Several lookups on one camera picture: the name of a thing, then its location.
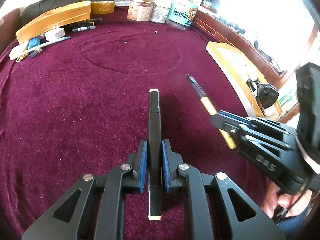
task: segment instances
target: white charger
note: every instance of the white charger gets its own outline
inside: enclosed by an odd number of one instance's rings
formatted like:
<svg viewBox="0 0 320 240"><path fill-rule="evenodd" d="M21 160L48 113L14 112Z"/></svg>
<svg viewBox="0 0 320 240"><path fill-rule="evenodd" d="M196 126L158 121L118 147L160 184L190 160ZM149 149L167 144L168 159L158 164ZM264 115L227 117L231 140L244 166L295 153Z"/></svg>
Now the white charger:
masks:
<svg viewBox="0 0 320 240"><path fill-rule="evenodd" d="M54 26L52 30L49 30L45 33L45 39L47 41L54 41L58 38L64 37L64 35L64 28L61 28L59 25L57 25L57 27Z"/></svg>

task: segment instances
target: jar label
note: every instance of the jar label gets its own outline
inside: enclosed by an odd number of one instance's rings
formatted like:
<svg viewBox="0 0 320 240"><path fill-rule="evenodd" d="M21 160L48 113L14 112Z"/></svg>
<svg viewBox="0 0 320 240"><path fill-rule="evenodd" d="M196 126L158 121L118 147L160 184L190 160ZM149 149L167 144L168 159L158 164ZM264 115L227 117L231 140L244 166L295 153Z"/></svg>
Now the jar label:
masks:
<svg viewBox="0 0 320 240"><path fill-rule="evenodd" d="M169 8L154 5L151 19L165 21L167 19L169 10Z"/></svg>
<svg viewBox="0 0 320 240"><path fill-rule="evenodd" d="M191 2L173 2L168 19L185 26L190 26L197 10L198 5Z"/></svg>
<svg viewBox="0 0 320 240"><path fill-rule="evenodd" d="M140 22L147 22L149 19L151 11L150 7L139 6L139 5L130 5L128 10L128 19L140 21Z"/></svg>

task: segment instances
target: white container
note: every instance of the white container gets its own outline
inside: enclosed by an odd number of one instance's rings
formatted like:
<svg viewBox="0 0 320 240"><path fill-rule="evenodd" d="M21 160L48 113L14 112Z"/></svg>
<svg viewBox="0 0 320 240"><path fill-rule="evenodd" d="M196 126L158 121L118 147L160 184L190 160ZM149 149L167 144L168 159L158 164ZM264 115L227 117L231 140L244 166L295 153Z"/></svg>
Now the white container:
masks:
<svg viewBox="0 0 320 240"><path fill-rule="evenodd" d="M170 11L172 0L153 0L155 2L151 13L150 21L165 23Z"/></svg>
<svg viewBox="0 0 320 240"><path fill-rule="evenodd" d="M47 31L44 36L47 41L54 41L58 38L64 37L64 35L64 28L57 25L57 27L54 26L52 30Z"/></svg>
<svg viewBox="0 0 320 240"><path fill-rule="evenodd" d="M188 30L201 2L202 0L174 0L167 24L180 30Z"/></svg>

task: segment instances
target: red brick pattern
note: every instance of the red brick pattern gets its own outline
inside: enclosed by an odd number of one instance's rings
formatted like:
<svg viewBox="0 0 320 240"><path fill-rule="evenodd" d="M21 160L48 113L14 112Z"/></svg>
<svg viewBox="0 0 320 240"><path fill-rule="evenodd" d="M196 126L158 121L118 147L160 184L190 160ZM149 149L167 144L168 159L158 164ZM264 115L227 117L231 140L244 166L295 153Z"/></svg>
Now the red brick pattern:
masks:
<svg viewBox="0 0 320 240"><path fill-rule="evenodd" d="M205 32L217 38L220 42L232 45L231 42L228 41L225 37L223 37L220 33L215 31L213 28L211 28L209 25L205 24L203 21L199 20L198 18L196 18L193 23L198 25Z"/></svg>

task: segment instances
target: blue jeans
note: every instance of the blue jeans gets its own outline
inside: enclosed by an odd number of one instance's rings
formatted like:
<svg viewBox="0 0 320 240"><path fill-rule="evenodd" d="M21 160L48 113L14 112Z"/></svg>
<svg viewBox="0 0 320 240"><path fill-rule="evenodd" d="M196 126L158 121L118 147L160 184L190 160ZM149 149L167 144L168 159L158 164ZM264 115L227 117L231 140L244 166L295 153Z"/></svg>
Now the blue jeans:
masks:
<svg viewBox="0 0 320 240"><path fill-rule="evenodd" d="M279 228L284 232L287 240L293 239L297 234L297 231L301 228L304 220L308 215L308 210L310 208L310 203L307 208L298 216L289 218L278 224Z"/></svg>

